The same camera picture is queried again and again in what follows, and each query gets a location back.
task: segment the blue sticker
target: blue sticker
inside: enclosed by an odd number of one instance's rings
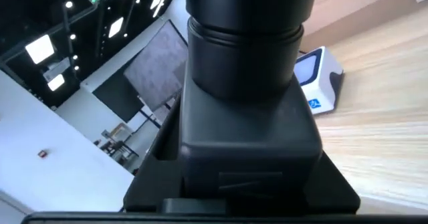
[[[308,103],[309,103],[309,106],[311,108],[319,108],[319,107],[321,107],[321,104],[320,104],[320,102],[317,99],[309,100]]]

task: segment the ceiling light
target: ceiling light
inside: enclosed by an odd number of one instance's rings
[[[29,56],[35,64],[42,62],[45,58],[55,53],[49,35],[44,35],[29,45],[25,46]]]
[[[108,37],[113,37],[116,33],[120,31],[120,28],[122,27],[123,23],[123,17],[120,19],[117,19],[112,26],[110,27],[110,32],[108,32]]]
[[[154,9],[160,2],[161,0],[153,0],[152,5],[150,6],[150,9]]]
[[[159,10],[161,10],[161,7],[163,6],[163,2],[165,0],[160,0],[160,3],[158,4],[158,7],[156,8],[156,10],[154,11],[153,17],[156,17],[159,13]]]
[[[73,7],[73,2],[72,1],[67,1],[66,7],[67,8]]]
[[[49,83],[47,83],[47,85],[49,86],[49,88],[52,91],[55,91],[56,89],[58,89],[65,82],[66,81],[64,80],[64,77],[62,76],[62,74],[59,74],[53,80],[51,80]]]

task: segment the gray panel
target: gray panel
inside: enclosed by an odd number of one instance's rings
[[[124,75],[151,110],[183,86],[187,46],[170,21],[137,55]]]

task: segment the wooden surface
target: wooden surface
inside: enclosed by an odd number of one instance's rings
[[[428,6],[416,0],[315,0],[300,49],[334,45]]]
[[[372,198],[362,197],[359,215],[388,214],[388,215],[428,215],[428,210],[410,207],[402,203],[380,201]]]
[[[346,75],[324,150],[358,194],[428,209],[428,7],[328,48]]]

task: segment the floor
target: floor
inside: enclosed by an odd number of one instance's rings
[[[360,196],[428,210],[428,7],[328,48],[346,75],[324,150]]]

